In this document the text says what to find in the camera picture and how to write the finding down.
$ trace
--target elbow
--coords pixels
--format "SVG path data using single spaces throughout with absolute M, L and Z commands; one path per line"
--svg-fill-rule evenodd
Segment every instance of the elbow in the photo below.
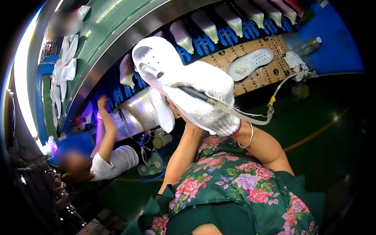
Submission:
M 107 132 L 111 132 L 111 133 L 117 133 L 117 127 L 115 124 L 113 125 L 110 125 L 107 129 L 106 129 Z

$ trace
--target yellow floor line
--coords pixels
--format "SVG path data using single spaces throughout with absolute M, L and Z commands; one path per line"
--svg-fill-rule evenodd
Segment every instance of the yellow floor line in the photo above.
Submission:
M 321 129 L 319 129 L 318 131 L 316 131 L 315 133 L 311 134 L 310 136 L 308 136 L 307 138 L 304 138 L 302 139 L 301 141 L 299 141 L 298 143 L 295 143 L 291 146 L 288 146 L 287 148 L 284 148 L 283 150 L 285 152 L 291 150 L 291 149 L 294 149 L 296 147 L 298 147 L 299 145 L 301 144 L 304 144 L 305 142 L 309 141 L 310 139 L 312 139 L 313 137 L 317 136 L 318 134 L 320 134 L 321 132 L 325 131 L 326 129 L 328 129 L 329 127 L 331 127 L 334 123 L 336 123 L 347 111 L 348 111 L 349 108 L 345 109 L 337 118 L 333 119 L 333 121 L 329 122 L 328 124 L 326 124 L 325 126 L 323 126 Z
M 334 123 L 336 123 L 347 111 L 349 110 L 349 108 L 345 109 L 336 119 L 334 119 L 333 121 L 329 122 L 328 124 L 326 124 L 325 126 L 323 126 L 322 128 L 320 128 L 318 131 L 316 131 L 315 133 L 311 134 L 310 136 L 308 136 L 307 138 L 304 138 L 302 139 L 301 141 L 287 147 L 287 148 L 284 148 L 284 151 L 287 152 L 291 149 L 294 149 L 296 147 L 298 147 L 299 145 L 302 145 L 304 144 L 305 142 L 309 141 L 310 139 L 314 138 L 315 136 L 319 135 L 320 133 L 322 133 L 323 131 L 325 131 L 326 129 L 328 129 L 329 127 L 331 127 Z M 118 181 L 123 181 L 123 182 L 140 182 L 141 179 L 122 179 L 122 178 L 117 178 L 115 180 L 118 180 Z M 159 178 L 155 181 L 163 181 L 164 178 Z

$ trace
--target silver bangle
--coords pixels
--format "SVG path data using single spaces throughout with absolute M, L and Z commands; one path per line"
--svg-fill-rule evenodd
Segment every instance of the silver bangle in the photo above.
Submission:
M 251 142 L 252 142 L 252 138 L 253 138 L 253 126 L 252 126 L 251 123 L 250 123 L 250 125 L 251 125 L 251 128 L 252 128 L 252 134 L 251 134 L 251 139 L 249 140 L 247 146 L 241 146 L 240 143 L 238 142 L 239 147 L 241 147 L 242 149 L 245 149 L 246 147 L 248 147 L 251 144 Z

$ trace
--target floral dress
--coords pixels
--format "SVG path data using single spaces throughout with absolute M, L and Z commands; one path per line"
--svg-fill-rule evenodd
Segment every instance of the floral dress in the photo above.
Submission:
M 184 224 L 176 221 L 181 212 L 190 212 L 185 220 L 200 217 L 202 205 L 231 206 L 228 210 L 240 209 L 244 216 L 233 223 L 226 218 L 218 224 L 235 227 L 237 221 L 254 223 L 250 229 L 228 234 L 275 234 L 313 235 L 318 226 L 307 205 L 289 191 L 278 176 L 278 172 L 263 168 L 248 151 L 239 148 L 231 137 L 203 134 L 195 161 L 188 167 L 177 184 L 166 188 L 164 194 L 170 197 L 168 210 L 153 217 L 144 234 L 169 235 L 190 234 L 192 229 L 178 231 Z

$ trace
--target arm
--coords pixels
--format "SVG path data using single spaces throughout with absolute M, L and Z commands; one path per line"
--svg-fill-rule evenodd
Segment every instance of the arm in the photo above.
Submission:
M 180 143 L 168 161 L 165 177 L 159 194 L 168 184 L 174 185 L 193 162 L 203 130 L 186 124 Z
M 94 156 L 99 150 L 100 144 L 102 143 L 103 137 L 105 135 L 105 128 L 103 126 L 103 120 L 97 118 L 97 136 L 96 136 L 96 141 L 95 141 L 95 147 L 93 151 L 91 152 L 90 156 Z
M 107 97 L 100 96 L 98 99 L 98 110 L 103 119 L 103 124 L 105 126 L 105 135 L 100 144 L 98 154 L 103 160 L 107 163 L 110 163 L 111 151 L 114 147 L 115 138 L 117 134 L 117 128 L 112 120 L 111 116 L 107 113 L 106 110 Z
M 233 138 L 242 146 L 246 146 L 251 138 L 252 129 L 249 123 L 241 121 L 241 128 Z M 287 171 L 294 176 L 294 172 L 288 163 L 285 152 L 279 142 L 263 130 L 253 127 L 253 139 L 246 148 L 255 156 L 266 169 L 273 171 Z

